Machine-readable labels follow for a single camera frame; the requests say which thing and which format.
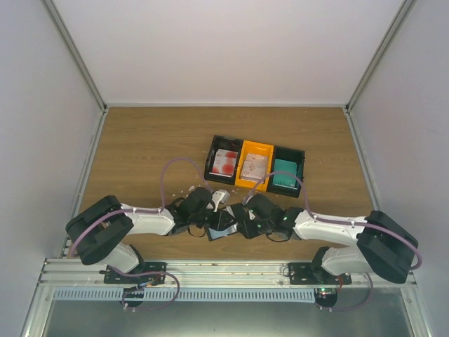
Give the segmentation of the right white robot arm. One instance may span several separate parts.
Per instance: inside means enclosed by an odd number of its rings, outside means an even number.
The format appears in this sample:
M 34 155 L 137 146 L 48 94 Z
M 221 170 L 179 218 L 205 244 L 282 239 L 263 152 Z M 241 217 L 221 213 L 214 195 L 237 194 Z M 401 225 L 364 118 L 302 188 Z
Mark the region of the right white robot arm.
M 262 194 L 243 202 L 234 213 L 239 232 L 276 235 L 282 240 L 321 240 L 339 244 L 338 249 L 321 247 L 309 271 L 318 284 L 352 273 L 374 273 L 382 279 L 403 284 L 417 259 L 417 240 L 381 211 L 369 216 L 345 218 L 312 213 L 300 207 L 282 209 Z

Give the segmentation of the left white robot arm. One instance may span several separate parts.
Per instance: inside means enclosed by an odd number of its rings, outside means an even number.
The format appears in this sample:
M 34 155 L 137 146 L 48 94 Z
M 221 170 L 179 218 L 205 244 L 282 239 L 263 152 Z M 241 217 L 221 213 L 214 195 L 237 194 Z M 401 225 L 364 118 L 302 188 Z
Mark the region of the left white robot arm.
M 106 196 L 66 224 L 71 253 L 77 253 L 84 265 L 105 264 L 128 283 L 138 283 L 146 272 L 144 261 L 135 247 L 122 242 L 125 237 L 170 236 L 183 233 L 192 225 L 226 233 L 228 228 L 236 227 L 231 209 L 219 208 L 228 198 L 229 193 L 224 190 L 211 192 L 198 187 L 164 207 L 147 209 Z

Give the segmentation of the black leather card holder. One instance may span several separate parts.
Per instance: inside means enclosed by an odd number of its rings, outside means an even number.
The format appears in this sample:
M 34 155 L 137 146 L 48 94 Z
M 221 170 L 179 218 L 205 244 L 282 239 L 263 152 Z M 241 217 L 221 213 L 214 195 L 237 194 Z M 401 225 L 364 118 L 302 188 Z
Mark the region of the black leather card holder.
M 206 235 L 210 242 L 231 236 L 244 234 L 250 224 L 247 210 L 242 203 L 232 204 L 216 211 L 208 217 Z

